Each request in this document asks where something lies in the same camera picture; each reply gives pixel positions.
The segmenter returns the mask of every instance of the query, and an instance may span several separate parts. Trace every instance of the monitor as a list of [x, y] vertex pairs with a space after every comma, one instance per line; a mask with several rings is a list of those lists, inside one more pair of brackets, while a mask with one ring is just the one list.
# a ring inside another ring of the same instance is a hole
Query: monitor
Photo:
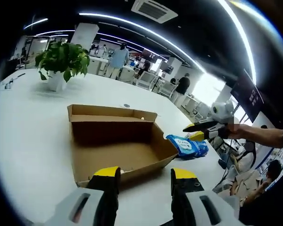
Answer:
[[259, 90], [246, 71], [239, 76], [231, 94], [244, 109], [249, 119], [254, 122], [261, 111], [264, 101]]
[[148, 61], [150, 61], [152, 63], [155, 63], [156, 60], [158, 59], [158, 56], [156, 54], [154, 54], [154, 53], [152, 53], [152, 52], [150, 52], [150, 51], [148, 51], [146, 49], [143, 50], [141, 56], [144, 59], [146, 59], [146, 60], [148, 60]]
[[166, 62], [164, 62], [164, 61], [161, 62], [160, 69], [161, 69], [163, 72], [167, 73], [167, 74], [171, 74], [172, 71], [173, 71], [173, 67], [170, 66], [170, 65], [168, 65], [168, 64], [167, 64]]

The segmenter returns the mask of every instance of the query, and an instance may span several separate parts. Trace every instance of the white flower pot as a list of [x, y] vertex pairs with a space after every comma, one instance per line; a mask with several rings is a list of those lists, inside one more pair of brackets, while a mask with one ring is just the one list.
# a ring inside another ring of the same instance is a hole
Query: white flower pot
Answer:
[[66, 81], [64, 80], [64, 72], [49, 71], [48, 86], [51, 91], [61, 92], [66, 88]]

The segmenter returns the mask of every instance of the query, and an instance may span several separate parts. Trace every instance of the blue wet wipes package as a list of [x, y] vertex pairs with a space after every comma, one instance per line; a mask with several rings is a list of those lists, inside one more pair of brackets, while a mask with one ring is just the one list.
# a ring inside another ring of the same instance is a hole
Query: blue wet wipes package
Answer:
[[208, 153], [208, 146], [205, 141], [191, 141], [175, 135], [168, 135], [166, 138], [177, 148], [179, 157], [199, 158]]

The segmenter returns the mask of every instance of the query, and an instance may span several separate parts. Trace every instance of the cardboard box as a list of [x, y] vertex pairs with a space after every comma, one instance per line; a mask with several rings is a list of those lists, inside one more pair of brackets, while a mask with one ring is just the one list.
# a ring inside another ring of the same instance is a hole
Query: cardboard box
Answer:
[[73, 172], [80, 186], [102, 168], [119, 166], [126, 172], [124, 182], [165, 167], [177, 155], [154, 122], [156, 113], [70, 105], [68, 116]]

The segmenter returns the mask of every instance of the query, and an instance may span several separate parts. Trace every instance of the robotic arm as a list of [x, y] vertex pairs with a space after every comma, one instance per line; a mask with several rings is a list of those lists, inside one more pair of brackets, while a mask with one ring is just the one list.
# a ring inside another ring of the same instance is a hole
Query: robotic arm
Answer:
[[[86, 188], [79, 187], [60, 202], [45, 226], [113, 226], [118, 209], [120, 168], [101, 169]], [[204, 191], [196, 175], [171, 169], [174, 226], [243, 226], [229, 205], [213, 191]]]
[[228, 123], [234, 123], [233, 103], [213, 103], [210, 108], [210, 117], [187, 126], [184, 132], [196, 132], [189, 136], [190, 140], [202, 141], [220, 136], [228, 138], [230, 131], [226, 128]]

